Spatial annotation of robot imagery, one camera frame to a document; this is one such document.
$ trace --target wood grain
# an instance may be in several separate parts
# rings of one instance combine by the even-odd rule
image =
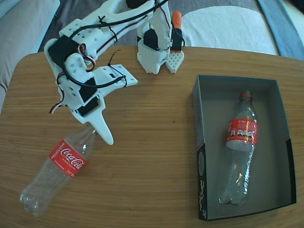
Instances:
[[[62,137],[79,129],[59,100],[43,53],[18,64],[0,118],[0,227],[6,228],[287,228],[303,227],[304,62],[284,57],[209,48],[185,48],[177,74],[163,67],[148,75],[136,47],[111,47],[98,61],[123,64],[137,86],[106,97],[104,117],[114,145],[101,138],[73,181],[59,192],[48,213],[34,217],[19,194]],[[198,219],[197,161],[191,90],[198,74],[277,79],[294,149],[297,204],[270,212],[204,222]]]

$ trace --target coca-cola label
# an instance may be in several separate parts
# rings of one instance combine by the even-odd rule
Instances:
[[[246,118],[233,119],[229,123],[227,142],[244,140],[257,144],[258,123]]]
[[[74,177],[86,163],[86,159],[77,153],[65,140],[62,140],[53,149],[49,158],[70,177]]]

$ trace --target open box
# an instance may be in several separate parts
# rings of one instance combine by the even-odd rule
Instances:
[[[218,201],[228,123],[239,93],[250,90],[259,121],[259,139],[250,168],[247,201]],[[197,136],[199,218],[210,221],[256,214],[296,203],[295,168],[287,119],[277,81],[231,76],[198,76],[193,88]]]

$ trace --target plastic bottle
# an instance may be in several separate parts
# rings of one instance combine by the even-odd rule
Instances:
[[[64,138],[52,151],[39,174],[21,193],[24,209],[41,215],[53,197],[86,163],[95,142],[95,129],[88,125],[80,132]]]
[[[243,91],[239,96],[239,109],[229,123],[226,153],[232,157],[232,163],[224,167],[224,188],[219,202],[241,205],[248,194],[250,166],[258,139],[257,114],[252,106],[250,91]]]

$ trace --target gray sofa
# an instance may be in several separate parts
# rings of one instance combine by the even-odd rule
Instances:
[[[59,0],[0,0],[0,113],[14,69],[38,52]]]

